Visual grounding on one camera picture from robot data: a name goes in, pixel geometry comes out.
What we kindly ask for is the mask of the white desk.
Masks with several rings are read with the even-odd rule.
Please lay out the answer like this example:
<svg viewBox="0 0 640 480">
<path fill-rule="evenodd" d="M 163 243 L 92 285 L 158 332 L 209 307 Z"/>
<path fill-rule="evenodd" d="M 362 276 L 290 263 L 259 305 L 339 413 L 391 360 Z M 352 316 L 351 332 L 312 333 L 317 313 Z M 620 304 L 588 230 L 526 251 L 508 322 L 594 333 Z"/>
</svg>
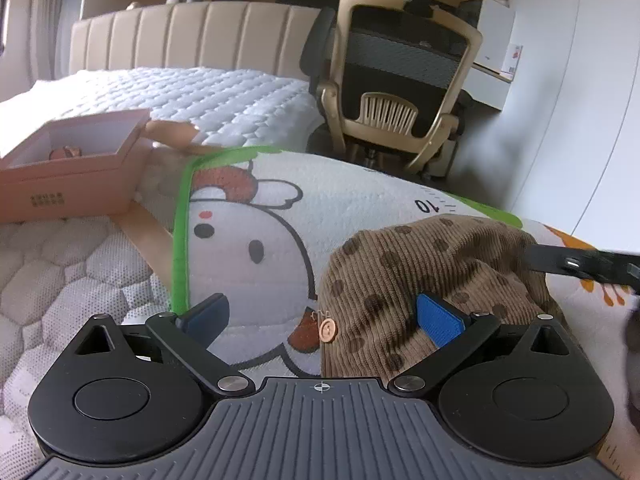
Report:
<svg viewBox="0 0 640 480">
<path fill-rule="evenodd" d="M 498 110 L 498 112 L 501 112 L 506 105 L 510 88 L 511 81 L 509 79 L 477 64 L 472 65 L 462 86 L 462 89 L 474 102 Z"/>
</svg>

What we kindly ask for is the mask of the brown corduroy dotted garment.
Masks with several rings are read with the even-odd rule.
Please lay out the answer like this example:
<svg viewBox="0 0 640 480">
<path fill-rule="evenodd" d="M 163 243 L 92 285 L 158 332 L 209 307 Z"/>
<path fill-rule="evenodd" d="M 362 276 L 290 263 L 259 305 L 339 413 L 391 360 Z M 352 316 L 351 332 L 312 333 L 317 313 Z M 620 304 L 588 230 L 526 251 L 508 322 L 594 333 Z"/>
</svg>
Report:
<svg viewBox="0 0 640 480">
<path fill-rule="evenodd" d="M 454 214 L 356 233 L 334 250 L 320 283 L 322 376 L 389 382 L 434 353 L 435 331 L 418 322 L 422 295 L 503 324 L 543 313 L 563 322 L 544 274 L 525 266 L 535 243 L 503 222 Z"/>
</svg>

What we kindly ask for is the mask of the pink cardboard box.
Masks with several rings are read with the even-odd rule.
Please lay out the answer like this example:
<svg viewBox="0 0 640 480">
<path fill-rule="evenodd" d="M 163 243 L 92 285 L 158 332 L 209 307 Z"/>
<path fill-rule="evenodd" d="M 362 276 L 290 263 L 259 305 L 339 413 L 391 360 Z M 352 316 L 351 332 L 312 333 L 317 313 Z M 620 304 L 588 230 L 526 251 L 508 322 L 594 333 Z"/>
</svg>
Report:
<svg viewBox="0 0 640 480">
<path fill-rule="evenodd" d="M 127 211 L 151 153 L 149 120 L 140 108 L 46 122 L 1 159 L 1 221 Z"/>
</svg>

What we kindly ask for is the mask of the beige padded headboard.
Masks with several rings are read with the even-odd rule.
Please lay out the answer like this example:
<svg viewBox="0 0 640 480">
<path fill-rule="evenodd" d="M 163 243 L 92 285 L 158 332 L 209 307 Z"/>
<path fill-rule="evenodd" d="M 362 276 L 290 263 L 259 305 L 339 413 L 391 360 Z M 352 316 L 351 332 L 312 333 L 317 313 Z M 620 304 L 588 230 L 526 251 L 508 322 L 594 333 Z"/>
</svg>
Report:
<svg viewBox="0 0 640 480">
<path fill-rule="evenodd" d="M 107 13 L 74 24 L 68 71 L 208 67 L 304 80 L 299 60 L 318 14 L 306 6 L 246 1 Z"/>
</svg>

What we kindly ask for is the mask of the grey window curtain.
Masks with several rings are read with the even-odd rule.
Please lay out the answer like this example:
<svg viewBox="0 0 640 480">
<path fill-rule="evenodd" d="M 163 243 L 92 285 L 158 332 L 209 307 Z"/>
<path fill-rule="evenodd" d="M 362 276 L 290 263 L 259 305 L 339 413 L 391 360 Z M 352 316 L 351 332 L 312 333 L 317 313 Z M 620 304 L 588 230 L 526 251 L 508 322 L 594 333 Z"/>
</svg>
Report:
<svg viewBox="0 0 640 480">
<path fill-rule="evenodd" d="M 1 78 L 17 92 L 54 76 L 63 0 L 8 0 L 3 13 Z"/>
</svg>

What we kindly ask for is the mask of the cartoon print play mat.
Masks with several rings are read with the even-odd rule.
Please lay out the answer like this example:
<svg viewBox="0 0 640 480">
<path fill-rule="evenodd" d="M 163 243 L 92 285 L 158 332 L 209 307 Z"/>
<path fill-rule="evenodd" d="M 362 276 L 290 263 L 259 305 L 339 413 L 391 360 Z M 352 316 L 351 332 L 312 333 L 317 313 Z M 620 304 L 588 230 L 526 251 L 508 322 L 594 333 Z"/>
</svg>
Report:
<svg viewBox="0 0 640 480">
<path fill-rule="evenodd" d="M 322 376 L 319 289 L 334 250 L 356 233 L 440 216 L 500 221 L 535 244 L 582 248 L 552 226 L 434 188 L 320 156 L 235 148 L 195 159 L 176 189 L 172 306 L 183 312 L 220 292 L 230 318 L 208 350 L 254 380 Z M 626 286 L 544 274 L 566 329 L 615 405 L 600 457 L 639 474 L 639 421 L 628 412 L 627 340 L 636 298 Z"/>
</svg>

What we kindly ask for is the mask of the white box on desk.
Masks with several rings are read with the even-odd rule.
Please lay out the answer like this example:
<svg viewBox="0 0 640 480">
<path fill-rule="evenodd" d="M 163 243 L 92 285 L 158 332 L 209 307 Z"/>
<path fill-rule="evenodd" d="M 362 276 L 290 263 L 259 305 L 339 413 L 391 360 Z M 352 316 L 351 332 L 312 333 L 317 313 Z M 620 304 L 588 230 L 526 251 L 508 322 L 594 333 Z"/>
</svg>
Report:
<svg viewBox="0 0 640 480">
<path fill-rule="evenodd" d="M 515 12 L 498 0 L 477 0 L 475 28 L 482 34 L 483 43 L 475 64 L 512 81 L 518 70 L 523 46 L 511 41 Z"/>
</svg>

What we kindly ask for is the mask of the beige black office chair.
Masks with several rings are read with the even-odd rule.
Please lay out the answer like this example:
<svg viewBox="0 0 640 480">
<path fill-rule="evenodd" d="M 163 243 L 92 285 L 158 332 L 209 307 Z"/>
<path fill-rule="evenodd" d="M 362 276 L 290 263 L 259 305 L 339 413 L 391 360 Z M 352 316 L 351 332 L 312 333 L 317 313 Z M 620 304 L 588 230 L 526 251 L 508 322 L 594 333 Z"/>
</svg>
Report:
<svg viewBox="0 0 640 480">
<path fill-rule="evenodd" d="M 483 36 L 439 1 L 338 0 L 318 14 L 299 66 L 337 157 L 446 176 Z"/>
</svg>

